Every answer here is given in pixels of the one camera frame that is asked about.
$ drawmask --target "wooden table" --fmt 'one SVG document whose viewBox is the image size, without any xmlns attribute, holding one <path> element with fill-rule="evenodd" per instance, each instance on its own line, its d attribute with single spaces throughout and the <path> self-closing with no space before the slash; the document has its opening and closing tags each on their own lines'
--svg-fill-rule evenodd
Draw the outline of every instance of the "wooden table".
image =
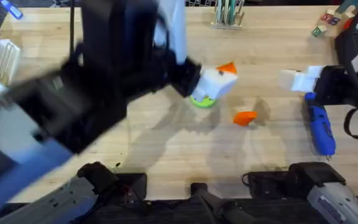
<svg viewBox="0 0 358 224">
<path fill-rule="evenodd" d="M 87 162 L 101 161 L 117 172 L 146 172 L 148 198 L 186 198 L 192 182 L 208 182 L 223 197 L 243 197 L 240 176 L 249 171 L 287 169 L 294 162 L 325 161 L 316 154 L 300 113 L 302 97 L 277 86 L 280 69 L 334 64 L 332 40 L 311 31 L 327 8 L 246 7 L 244 29 L 209 27 L 211 8 L 186 9 L 188 53 L 204 67 L 230 61 L 239 80 L 211 109 L 166 88 L 128 107 L 128 117 L 101 136 L 86 152 L 46 175 L 15 202 L 33 201 L 59 187 Z M 17 80 L 59 66 L 68 55 L 68 9 L 22 9 L 21 21 L 7 16 L 1 27 L 23 49 Z M 81 37 L 80 12 L 75 33 Z M 333 167 L 358 195 L 358 140 L 345 134 L 350 106 L 328 106 L 337 142 Z M 239 111 L 256 110 L 258 119 L 243 128 L 232 123 Z M 358 132 L 358 116 L 352 121 Z"/>
</svg>

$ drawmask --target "toy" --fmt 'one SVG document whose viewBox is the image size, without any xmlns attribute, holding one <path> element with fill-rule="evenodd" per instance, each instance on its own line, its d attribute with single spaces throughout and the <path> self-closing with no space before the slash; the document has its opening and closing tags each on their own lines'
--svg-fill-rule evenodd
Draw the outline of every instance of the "toy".
<svg viewBox="0 0 358 224">
<path fill-rule="evenodd" d="M 327 27 L 324 25 L 317 26 L 314 28 L 314 30 L 311 32 L 313 36 L 318 37 L 321 34 L 324 34 L 327 31 Z"/>
<path fill-rule="evenodd" d="M 328 22 L 328 21 L 331 20 L 331 18 L 334 17 L 334 14 L 335 14 L 335 11 L 334 11 L 334 10 L 328 9 L 328 10 L 326 11 L 326 13 L 325 13 L 323 16 L 321 16 L 321 20 Z"/>
<path fill-rule="evenodd" d="M 236 67 L 234 66 L 234 63 L 233 62 L 230 62 L 230 63 L 227 63 L 225 65 L 221 65 L 219 67 L 216 68 L 216 70 L 207 70 L 205 71 L 203 74 L 204 75 L 207 75 L 207 74 L 214 74 L 218 72 L 219 74 L 219 77 L 221 78 L 225 78 L 228 79 L 228 80 L 231 80 L 231 84 L 230 85 L 234 85 L 234 83 L 236 82 L 237 80 L 237 77 L 234 77 L 233 75 L 234 74 L 237 74 L 237 69 Z M 207 83 L 208 80 L 205 79 L 205 81 L 202 81 L 202 79 L 204 79 L 204 77 L 201 76 L 200 78 L 200 81 L 201 83 L 205 82 Z M 216 101 L 216 98 L 215 96 L 205 96 L 203 95 L 202 93 L 200 93 L 199 95 L 202 95 L 200 97 L 203 97 L 203 99 L 201 101 L 198 101 L 196 100 L 196 95 L 195 92 L 193 92 L 193 94 L 190 96 L 190 100 L 191 102 L 196 105 L 197 107 L 199 108 L 210 108 L 212 107 L 214 104 L 215 104 L 215 101 Z"/>
<path fill-rule="evenodd" d="M 256 111 L 243 111 L 235 115 L 233 123 L 239 126 L 248 126 L 258 116 Z"/>
<path fill-rule="evenodd" d="M 328 23 L 335 26 L 339 21 L 341 21 L 341 19 L 342 15 L 336 12 L 334 16 L 328 21 Z"/>
</svg>

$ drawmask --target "blue power tool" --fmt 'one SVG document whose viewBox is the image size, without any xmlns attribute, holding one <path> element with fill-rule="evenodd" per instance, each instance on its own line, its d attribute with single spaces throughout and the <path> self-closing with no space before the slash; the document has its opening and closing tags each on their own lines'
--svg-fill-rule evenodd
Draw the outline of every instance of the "blue power tool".
<svg viewBox="0 0 358 224">
<path fill-rule="evenodd" d="M 331 123 L 328 120 L 327 111 L 324 106 L 320 105 L 315 98 L 315 93 L 307 93 L 305 95 L 305 102 L 310 117 L 310 131 L 317 151 L 321 155 L 326 156 L 328 162 L 331 162 L 331 156 L 335 154 L 336 147 L 331 131 Z"/>
</svg>

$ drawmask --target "orange block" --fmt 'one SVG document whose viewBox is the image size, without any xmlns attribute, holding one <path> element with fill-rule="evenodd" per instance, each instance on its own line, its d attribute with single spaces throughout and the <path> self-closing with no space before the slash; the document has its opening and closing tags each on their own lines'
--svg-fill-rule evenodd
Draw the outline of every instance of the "orange block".
<svg viewBox="0 0 358 224">
<path fill-rule="evenodd" d="M 248 126 L 248 124 L 256 117 L 258 117 L 258 112 L 256 111 L 240 112 L 235 115 L 233 123 L 238 124 L 239 126 Z"/>
<path fill-rule="evenodd" d="M 222 71 L 222 72 L 231 72 L 231 73 L 237 74 L 237 69 L 236 69 L 236 66 L 234 66 L 233 62 L 227 63 L 225 65 L 221 65 L 216 69 L 219 71 Z"/>
</svg>

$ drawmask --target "cord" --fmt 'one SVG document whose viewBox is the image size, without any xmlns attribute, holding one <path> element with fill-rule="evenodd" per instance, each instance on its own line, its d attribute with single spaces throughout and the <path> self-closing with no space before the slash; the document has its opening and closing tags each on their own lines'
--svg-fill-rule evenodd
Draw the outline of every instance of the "cord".
<svg viewBox="0 0 358 224">
<path fill-rule="evenodd" d="M 350 27 L 348 29 L 349 33 L 347 35 L 347 40 L 345 41 L 346 44 L 345 44 L 345 52 L 344 52 L 344 56 L 346 58 L 345 59 L 345 68 L 349 74 L 350 80 L 356 86 L 356 89 L 358 89 L 358 77 L 357 77 L 356 71 L 354 70 L 354 67 L 352 64 L 353 58 L 349 58 L 350 55 L 346 52 L 346 50 L 348 49 L 347 46 L 356 44 L 355 40 L 352 37 L 353 37 L 354 32 L 356 31 L 357 23 L 358 23 L 358 12 L 357 12 L 356 16 L 353 18 L 353 20 L 350 24 Z M 354 114 L 354 112 L 356 112 L 356 111 L 350 110 L 350 112 L 348 112 L 348 114 L 346 115 L 346 119 L 344 121 L 344 130 L 348 135 L 352 136 L 355 139 L 358 139 L 358 136 L 355 136 L 350 132 L 350 127 L 349 127 L 350 119 L 352 118 L 352 115 Z"/>
<path fill-rule="evenodd" d="M 70 57 L 74 54 L 74 0 L 70 1 Z"/>
</svg>

